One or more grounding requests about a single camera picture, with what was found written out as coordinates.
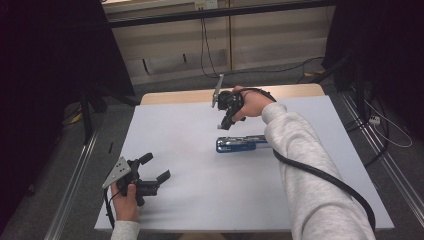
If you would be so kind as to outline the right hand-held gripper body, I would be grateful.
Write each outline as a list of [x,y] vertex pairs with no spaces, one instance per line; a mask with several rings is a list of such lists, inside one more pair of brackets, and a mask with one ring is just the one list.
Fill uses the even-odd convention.
[[221,91],[224,75],[219,75],[218,83],[212,94],[212,107],[218,105],[219,110],[225,110],[225,115],[232,117],[243,107],[244,100],[239,92]]

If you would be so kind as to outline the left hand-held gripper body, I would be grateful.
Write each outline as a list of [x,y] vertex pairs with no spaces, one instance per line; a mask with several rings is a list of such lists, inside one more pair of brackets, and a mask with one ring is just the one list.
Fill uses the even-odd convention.
[[141,164],[138,159],[126,160],[121,156],[114,164],[104,183],[102,189],[107,190],[113,183],[115,183],[120,193],[123,196],[127,195],[127,187],[129,184],[136,185],[136,201],[138,206],[143,206],[145,196],[156,196],[159,189],[159,183],[154,181],[143,181],[138,172]]

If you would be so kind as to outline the blue stapler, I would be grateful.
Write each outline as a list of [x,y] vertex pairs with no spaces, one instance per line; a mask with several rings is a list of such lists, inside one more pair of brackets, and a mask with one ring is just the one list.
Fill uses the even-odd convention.
[[218,153],[253,151],[259,148],[270,148],[270,144],[264,135],[218,137],[216,140],[216,151]]

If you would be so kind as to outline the person's right hand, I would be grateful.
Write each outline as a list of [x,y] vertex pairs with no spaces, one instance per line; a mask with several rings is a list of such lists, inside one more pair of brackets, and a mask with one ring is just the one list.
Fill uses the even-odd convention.
[[240,92],[244,100],[243,107],[232,117],[233,122],[241,121],[244,117],[258,117],[266,106],[274,103],[274,100],[256,90],[236,86],[232,91]]

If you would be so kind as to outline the person's left hand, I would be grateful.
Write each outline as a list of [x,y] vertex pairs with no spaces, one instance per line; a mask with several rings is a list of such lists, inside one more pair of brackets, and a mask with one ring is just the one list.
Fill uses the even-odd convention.
[[118,186],[113,183],[111,192],[114,195],[113,204],[118,221],[137,222],[139,218],[138,206],[136,201],[136,186],[129,184],[127,187],[127,195],[123,196]]

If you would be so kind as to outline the white table cover sheet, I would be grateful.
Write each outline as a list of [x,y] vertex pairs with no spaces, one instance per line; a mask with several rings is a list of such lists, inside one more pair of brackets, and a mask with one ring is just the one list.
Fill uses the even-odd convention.
[[[313,126],[344,182],[371,205],[376,229],[394,228],[330,98],[280,98],[279,102]],[[139,168],[143,180],[155,179],[168,169],[171,173],[157,196],[145,197],[140,208],[142,231],[290,231],[287,198],[272,150],[215,150],[218,137],[260,135],[266,125],[258,117],[236,123],[229,131],[219,130],[223,115],[209,102],[135,108],[118,157],[132,160],[152,152],[154,158]]]

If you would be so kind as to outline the black metal stand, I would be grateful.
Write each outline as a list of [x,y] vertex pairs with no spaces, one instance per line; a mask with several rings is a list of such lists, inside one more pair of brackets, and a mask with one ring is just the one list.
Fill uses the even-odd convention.
[[108,105],[104,100],[105,96],[112,97],[113,99],[129,106],[137,106],[139,104],[138,101],[108,89],[102,85],[84,85],[80,91],[80,104],[85,131],[85,145],[87,145],[90,139],[94,136],[94,127],[91,120],[91,113],[105,113],[108,109]]

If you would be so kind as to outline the black horizontal bar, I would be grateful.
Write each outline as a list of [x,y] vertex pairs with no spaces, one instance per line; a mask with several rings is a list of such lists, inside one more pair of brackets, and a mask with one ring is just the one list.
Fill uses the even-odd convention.
[[150,17],[132,17],[118,20],[111,20],[104,24],[106,28],[123,28],[132,26],[152,25],[160,23],[170,23],[188,20],[240,16],[249,14],[260,14],[279,11],[303,10],[335,6],[336,0],[296,0],[285,3],[272,3],[263,5],[252,5],[242,7],[229,7],[213,10],[200,10],[184,13],[172,13]]

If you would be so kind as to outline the black curtain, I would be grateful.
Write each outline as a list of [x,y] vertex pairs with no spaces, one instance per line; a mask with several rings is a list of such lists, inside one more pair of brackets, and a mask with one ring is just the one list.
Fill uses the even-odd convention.
[[0,234],[35,182],[66,106],[134,90],[103,0],[0,0]]
[[424,141],[424,0],[336,0],[322,66],[345,56]]

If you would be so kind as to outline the metal floor rail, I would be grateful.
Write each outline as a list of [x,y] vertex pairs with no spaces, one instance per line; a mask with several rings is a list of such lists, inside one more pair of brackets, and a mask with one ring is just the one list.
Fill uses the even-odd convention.
[[[403,199],[406,201],[406,204],[417,218],[417,221],[424,227],[424,198],[419,195],[405,173],[399,167],[396,159],[388,151],[390,146],[394,146],[399,150],[408,150],[413,146],[412,138],[398,125],[387,118],[384,115],[383,109],[377,110],[372,104],[365,101],[365,107],[369,108],[371,115],[378,116],[381,120],[380,125],[372,125],[368,121],[360,118],[359,110],[357,109],[358,105],[350,95],[341,94],[340,97],[353,117],[355,128],[361,130],[371,148],[376,153],[373,161],[367,161],[364,166],[368,168],[380,163],[384,167]],[[409,139],[409,143],[398,144],[392,141],[389,137],[389,129],[391,126],[397,128],[404,134]]]
[[71,175],[71,179],[55,212],[53,220],[50,223],[44,240],[60,240],[64,227],[68,220],[71,208],[73,206],[77,191],[81,184],[87,163],[90,160],[92,151],[95,147],[97,135],[98,132],[95,131],[84,144],[81,154],[78,158],[76,167]]

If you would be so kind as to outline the white wall socket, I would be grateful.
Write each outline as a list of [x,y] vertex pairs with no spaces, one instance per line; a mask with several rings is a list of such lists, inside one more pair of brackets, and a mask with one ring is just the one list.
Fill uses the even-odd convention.
[[218,0],[195,0],[194,7],[196,10],[211,10],[218,8]]

